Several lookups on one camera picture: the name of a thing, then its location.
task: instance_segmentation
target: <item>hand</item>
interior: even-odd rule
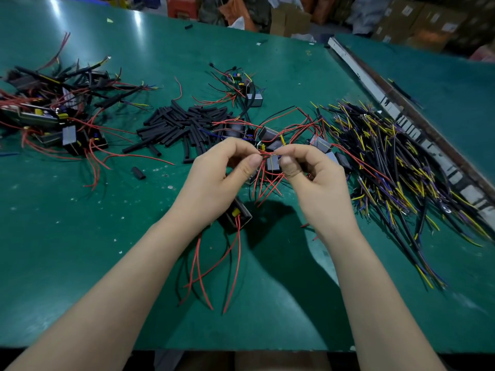
[[[289,144],[274,153],[282,155],[279,164],[298,195],[302,212],[319,234],[327,238],[343,232],[359,232],[340,165],[309,145]],[[300,164],[307,167],[313,181],[306,177]]]
[[[229,208],[261,160],[258,150],[245,140],[231,137],[218,143],[196,157],[167,214],[183,219],[198,234]],[[225,176],[227,166],[234,170]]]

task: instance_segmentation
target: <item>person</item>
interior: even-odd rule
[[[309,145],[275,154],[335,264],[361,369],[445,370],[359,231],[343,168]],[[227,210],[261,161],[254,146],[237,138],[197,157],[170,210],[7,369],[121,370],[178,257]],[[235,168],[225,176],[230,164]]]

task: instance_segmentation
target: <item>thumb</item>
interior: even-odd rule
[[[228,190],[235,191],[235,194],[237,194],[243,183],[256,172],[262,160],[263,157],[255,153],[245,157],[238,163],[231,174],[223,180],[223,184],[226,185]]]
[[[303,190],[310,183],[304,175],[301,166],[292,156],[282,156],[279,160],[279,165],[296,193]]]

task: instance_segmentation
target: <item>finger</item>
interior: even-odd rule
[[[292,156],[282,156],[279,160],[279,165],[284,171],[285,177],[291,183],[295,192],[303,190],[307,187],[309,180],[304,175],[301,166]]]
[[[259,155],[259,151],[245,140],[230,137],[213,146],[207,154],[216,155],[218,158],[228,161],[233,156],[244,158],[251,154]]]
[[[251,154],[244,158],[235,169],[223,180],[222,185],[229,193],[237,195],[239,189],[261,164],[263,157],[258,154]]]
[[[314,167],[314,172],[316,174],[320,173],[325,169],[331,170],[335,164],[328,156],[325,156],[318,148],[314,146],[309,146],[307,144],[288,144],[277,148],[274,151],[276,155],[288,155],[292,156],[300,161],[307,162]]]

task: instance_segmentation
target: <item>forearm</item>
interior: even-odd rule
[[[359,230],[322,234],[337,271],[362,370],[444,370]]]
[[[171,268],[195,236],[187,233],[166,216],[154,224],[9,371],[121,370]]]

